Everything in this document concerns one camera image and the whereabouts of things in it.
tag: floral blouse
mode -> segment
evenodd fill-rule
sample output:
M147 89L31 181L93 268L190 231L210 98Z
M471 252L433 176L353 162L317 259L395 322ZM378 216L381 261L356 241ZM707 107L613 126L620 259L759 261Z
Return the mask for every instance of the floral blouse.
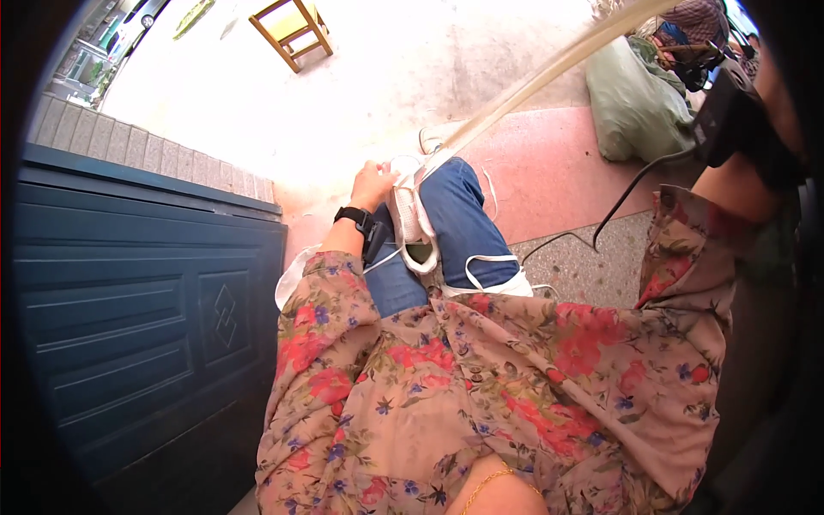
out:
M363 266L315 255L279 321L258 449L268 513L443 513L496 452L550 513L678 509L719 415L747 222L663 186L635 309L499 294L381 320Z

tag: wooden stool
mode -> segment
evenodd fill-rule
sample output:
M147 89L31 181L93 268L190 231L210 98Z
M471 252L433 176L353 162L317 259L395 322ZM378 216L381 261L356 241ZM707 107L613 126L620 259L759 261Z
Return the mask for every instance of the wooden stool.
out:
M297 12L293 12L289 16L275 21L269 27L261 23L264 16L269 15L278 7L295 2ZM323 18L318 14L314 3L303 4L302 0L280 0L265 8L263 11L249 16L249 21L260 32L263 37L271 44L274 49L280 54L280 57L286 61L286 64L293 72L301 71L300 67L295 63L295 59L310 52L319 46L323 47L326 55L332 55L332 47L329 45L329 40L326 39L329 35L329 29L323 22ZM293 51L290 43L302 35L314 32L317 41L310 44L306 48L300 49L297 52Z

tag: black cable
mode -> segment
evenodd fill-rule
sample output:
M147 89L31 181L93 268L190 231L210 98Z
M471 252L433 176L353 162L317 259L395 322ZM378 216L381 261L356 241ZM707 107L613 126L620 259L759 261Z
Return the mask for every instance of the black cable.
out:
M621 195L620 199L618 199L618 202L616 202L615 205L612 206L612 209L610 209L610 212L606 214L606 216L604 217L603 220L601 220L601 224L598 225L598 228L595 230L595 233L592 234L592 244L590 244L588 241L584 240L582 237L575 234L574 232L571 232L571 231L562 232L559 235L551 237L549 240L544 241L539 246L537 246L534 249L530 250L529 253L527 255L525 255L523 260L521 261L521 266L523 266L527 263L527 260L529 259L529 257L531 255L535 254L540 249L544 248L545 246L549 245L553 241L555 241L555 240L557 240L557 239L559 239L563 236L575 236L580 241L582 241L584 243L584 245L586 245L586 246L590 247L591 249L593 249L594 251L598 252L598 249L596 247L597 240L598 240L598 234L601 233L601 230L604 228L606 223L610 221L610 218L612 218L612 215L614 215L616 213L616 211L624 203L626 198L630 196L630 193L632 193L632 190L639 183L639 181L641 179L643 179L644 176L647 175L647 173L649 173L656 166L661 165L661 164L666 163L666 162L679 161L679 160L683 159L684 157L690 156L693 153L694 150L695 150L694 148L689 148L687 150L682 150L681 152L676 152L674 154L668 154L666 156L661 156L658 159L656 159L655 161L650 162L644 168L641 168L641 171L638 172L638 175L636 175L635 178L632 180L632 182L630 182L630 185L626 187L626 190L624 190L624 194Z

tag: tiled wall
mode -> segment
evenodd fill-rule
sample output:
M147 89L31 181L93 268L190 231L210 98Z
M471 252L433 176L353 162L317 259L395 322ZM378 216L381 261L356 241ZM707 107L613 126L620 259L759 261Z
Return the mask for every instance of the tiled wall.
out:
M50 93L40 98L27 140L274 202L271 180Z

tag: blue door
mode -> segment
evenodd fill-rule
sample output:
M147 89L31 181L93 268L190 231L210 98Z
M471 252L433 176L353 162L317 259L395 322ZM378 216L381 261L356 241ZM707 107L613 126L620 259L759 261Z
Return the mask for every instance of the blue door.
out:
M279 208L34 145L20 180L27 351L77 464L117 512L225 513L274 376Z

